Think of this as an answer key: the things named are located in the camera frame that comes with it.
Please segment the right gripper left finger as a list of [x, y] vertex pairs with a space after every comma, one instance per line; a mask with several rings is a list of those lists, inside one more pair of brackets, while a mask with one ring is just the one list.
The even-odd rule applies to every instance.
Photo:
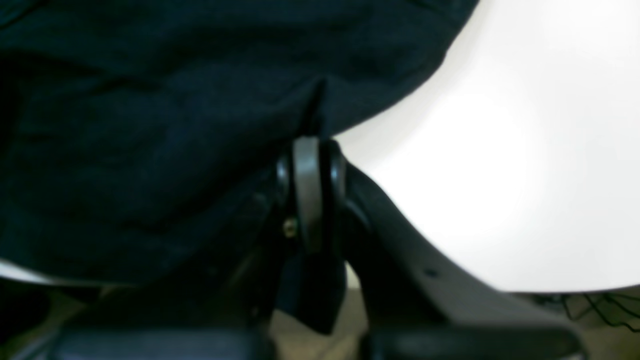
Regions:
[[266, 325], [282, 267], [321, 250], [321, 155], [299, 137], [278, 158], [276, 186], [240, 208], [222, 242], [151, 284], [112, 294], [74, 317], [52, 360], [274, 360]]

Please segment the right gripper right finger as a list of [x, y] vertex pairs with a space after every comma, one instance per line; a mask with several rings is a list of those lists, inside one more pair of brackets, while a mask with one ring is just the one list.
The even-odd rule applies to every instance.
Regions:
[[409, 223], [336, 141], [318, 147], [324, 243], [359, 277], [364, 360], [585, 360], [569, 321], [494, 289]]

